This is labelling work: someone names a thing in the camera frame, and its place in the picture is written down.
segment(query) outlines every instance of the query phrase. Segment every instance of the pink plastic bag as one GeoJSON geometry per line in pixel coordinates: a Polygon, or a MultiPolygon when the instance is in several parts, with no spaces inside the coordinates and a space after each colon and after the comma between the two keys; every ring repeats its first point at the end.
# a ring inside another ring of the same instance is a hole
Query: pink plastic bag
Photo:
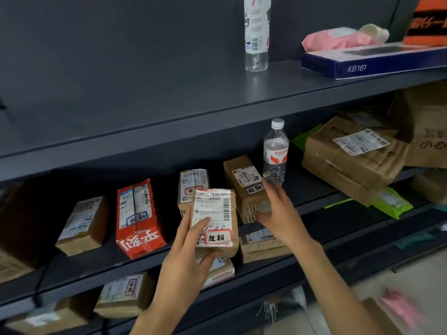
{"type": "Polygon", "coordinates": [[[301,44],[306,52],[314,52],[382,44],[388,36],[388,30],[367,24],[359,30],[340,27],[312,33],[307,35],[301,44]]]}
{"type": "Polygon", "coordinates": [[[410,329],[423,319],[419,310],[410,304],[399,290],[387,288],[381,300],[388,308],[399,315],[410,329]]]}

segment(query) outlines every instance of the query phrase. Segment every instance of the plastic water bottle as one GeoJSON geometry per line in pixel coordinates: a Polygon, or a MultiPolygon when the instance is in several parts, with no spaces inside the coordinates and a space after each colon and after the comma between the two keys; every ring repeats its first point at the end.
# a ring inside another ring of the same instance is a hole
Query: plastic water bottle
{"type": "Polygon", "coordinates": [[[263,71],[269,66],[271,4],[272,0],[244,0],[247,71],[263,71]]]}
{"type": "Polygon", "coordinates": [[[272,120],[272,130],[264,138],[264,168],[262,176],[271,184],[282,185],[286,176],[289,139],[283,132],[283,119],[272,120]]]}

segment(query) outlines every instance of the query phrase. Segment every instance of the orange box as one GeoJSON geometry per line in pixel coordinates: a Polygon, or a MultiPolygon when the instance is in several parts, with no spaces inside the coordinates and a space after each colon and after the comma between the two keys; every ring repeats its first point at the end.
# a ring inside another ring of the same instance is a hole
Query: orange box
{"type": "Polygon", "coordinates": [[[447,0],[421,0],[404,44],[447,45],[447,0]]]}
{"type": "Polygon", "coordinates": [[[116,242],[131,259],[166,245],[149,179],[119,189],[117,201],[116,242]]]}

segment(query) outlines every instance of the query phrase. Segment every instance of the person's right hand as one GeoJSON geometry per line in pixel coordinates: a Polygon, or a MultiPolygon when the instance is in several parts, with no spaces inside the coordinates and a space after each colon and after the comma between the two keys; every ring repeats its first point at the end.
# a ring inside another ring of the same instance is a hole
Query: person's right hand
{"type": "Polygon", "coordinates": [[[294,244],[311,240],[301,217],[284,189],[277,183],[271,186],[265,179],[262,179],[262,184],[270,199],[272,214],[267,216],[257,211],[256,219],[292,250],[294,244]]]}

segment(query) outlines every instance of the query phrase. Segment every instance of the forearm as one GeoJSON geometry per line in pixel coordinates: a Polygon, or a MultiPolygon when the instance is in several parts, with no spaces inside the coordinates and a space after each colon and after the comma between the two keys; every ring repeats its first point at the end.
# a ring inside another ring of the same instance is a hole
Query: forearm
{"type": "Polygon", "coordinates": [[[138,316],[129,335],[171,335],[182,317],[182,312],[150,305],[138,316]]]}
{"type": "Polygon", "coordinates": [[[332,335],[382,334],[319,243],[309,237],[292,251],[305,272],[332,335]]]}

